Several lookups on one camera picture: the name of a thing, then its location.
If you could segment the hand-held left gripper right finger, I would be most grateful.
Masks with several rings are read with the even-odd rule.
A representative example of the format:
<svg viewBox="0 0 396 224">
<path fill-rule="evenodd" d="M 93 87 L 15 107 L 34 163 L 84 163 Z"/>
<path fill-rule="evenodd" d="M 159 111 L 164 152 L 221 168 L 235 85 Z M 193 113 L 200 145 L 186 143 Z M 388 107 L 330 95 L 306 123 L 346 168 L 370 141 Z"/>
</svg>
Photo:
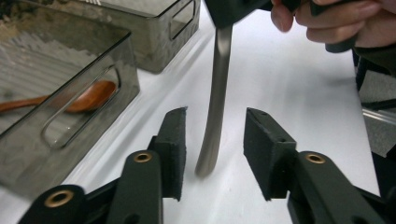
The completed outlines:
<svg viewBox="0 0 396 224">
<path fill-rule="evenodd" d="M 284 199 L 297 154 L 296 141 L 268 113 L 248 108 L 243 146 L 264 199 Z"/>
</svg>

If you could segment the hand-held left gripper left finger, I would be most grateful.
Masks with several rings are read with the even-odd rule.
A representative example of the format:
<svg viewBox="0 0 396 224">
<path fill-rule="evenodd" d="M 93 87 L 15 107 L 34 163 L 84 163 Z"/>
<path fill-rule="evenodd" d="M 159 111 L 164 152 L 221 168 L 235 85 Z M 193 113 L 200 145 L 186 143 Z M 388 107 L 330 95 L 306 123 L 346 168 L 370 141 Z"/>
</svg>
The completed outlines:
<svg viewBox="0 0 396 224">
<path fill-rule="evenodd" d="M 161 162 L 162 192 L 164 198 L 180 200 L 186 166 L 186 115 L 187 108 L 167 112 L 158 134 L 149 143 Z"/>
</svg>

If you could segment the silver metal fork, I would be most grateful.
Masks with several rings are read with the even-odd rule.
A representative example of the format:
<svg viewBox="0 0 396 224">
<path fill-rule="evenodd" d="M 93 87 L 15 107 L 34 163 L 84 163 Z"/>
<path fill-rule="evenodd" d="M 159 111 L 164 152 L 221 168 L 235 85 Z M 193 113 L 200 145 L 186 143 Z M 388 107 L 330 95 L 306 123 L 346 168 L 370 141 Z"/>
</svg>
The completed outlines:
<svg viewBox="0 0 396 224">
<path fill-rule="evenodd" d="M 232 36 L 232 26 L 216 30 L 205 135 L 195 167 L 195 174 L 199 178 L 206 178 L 214 171 L 219 155 Z"/>
</svg>

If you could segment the smoked plastic bin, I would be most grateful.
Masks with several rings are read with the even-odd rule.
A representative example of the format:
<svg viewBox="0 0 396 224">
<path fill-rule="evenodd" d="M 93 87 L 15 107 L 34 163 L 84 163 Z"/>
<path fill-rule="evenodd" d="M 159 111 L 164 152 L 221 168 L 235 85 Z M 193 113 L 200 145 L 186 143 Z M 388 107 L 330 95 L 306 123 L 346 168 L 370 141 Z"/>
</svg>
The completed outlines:
<svg viewBox="0 0 396 224">
<path fill-rule="evenodd" d="M 200 0 L 80 0 L 90 16 L 129 30 L 137 66 L 159 74 L 196 33 Z"/>
<path fill-rule="evenodd" d="M 35 198 L 66 179 L 139 93 L 132 35 L 30 0 L 1 8 L 0 103 L 49 98 L 0 113 L 0 186 Z M 117 89 L 101 107 L 66 111 L 102 80 Z"/>
</svg>

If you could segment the brown wooden spoon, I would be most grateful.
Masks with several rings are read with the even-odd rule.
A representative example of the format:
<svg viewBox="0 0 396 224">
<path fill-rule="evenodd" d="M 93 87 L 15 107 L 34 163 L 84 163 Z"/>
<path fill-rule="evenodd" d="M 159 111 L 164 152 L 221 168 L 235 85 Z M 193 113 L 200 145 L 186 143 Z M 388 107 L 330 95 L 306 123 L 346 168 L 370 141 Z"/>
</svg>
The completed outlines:
<svg viewBox="0 0 396 224">
<path fill-rule="evenodd" d="M 98 109 L 115 93 L 116 89 L 117 85 L 112 81 L 97 81 L 69 105 L 66 111 L 68 113 L 82 113 Z M 36 106 L 48 98 L 48 95 L 44 95 L 36 98 L 0 103 L 0 113 L 28 106 Z"/>
</svg>

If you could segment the white table mat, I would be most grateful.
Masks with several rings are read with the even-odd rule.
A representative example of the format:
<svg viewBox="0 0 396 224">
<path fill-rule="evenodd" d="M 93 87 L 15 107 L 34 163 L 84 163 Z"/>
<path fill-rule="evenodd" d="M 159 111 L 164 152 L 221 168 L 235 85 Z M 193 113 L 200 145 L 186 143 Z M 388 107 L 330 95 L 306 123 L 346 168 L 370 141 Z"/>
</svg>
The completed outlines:
<svg viewBox="0 0 396 224">
<path fill-rule="evenodd" d="M 219 158 L 198 178 L 210 94 L 214 30 L 206 13 L 190 42 L 159 75 L 140 72 L 140 92 L 67 182 L 94 190 L 119 176 L 125 158 L 145 148 L 165 113 L 187 110 L 187 164 L 179 201 L 164 203 L 165 224 L 290 224 L 283 200 L 266 201 L 243 154 L 248 108 L 268 112 L 300 150 L 330 157 L 356 186 L 377 192 L 375 168 L 349 54 L 309 42 L 302 27 L 280 33 L 257 11 L 233 29 Z"/>
</svg>

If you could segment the metal floor rail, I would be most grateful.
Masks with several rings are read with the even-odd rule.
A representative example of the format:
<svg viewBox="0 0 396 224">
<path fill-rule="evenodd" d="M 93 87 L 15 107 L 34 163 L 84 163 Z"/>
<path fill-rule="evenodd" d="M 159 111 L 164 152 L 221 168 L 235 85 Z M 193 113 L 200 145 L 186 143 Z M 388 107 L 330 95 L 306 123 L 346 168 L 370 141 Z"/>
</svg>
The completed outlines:
<svg viewBox="0 0 396 224">
<path fill-rule="evenodd" d="M 363 108 L 362 113 L 365 117 L 380 120 L 386 122 L 387 124 L 396 126 L 396 114 L 384 110 L 372 110 L 368 108 Z"/>
</svg>

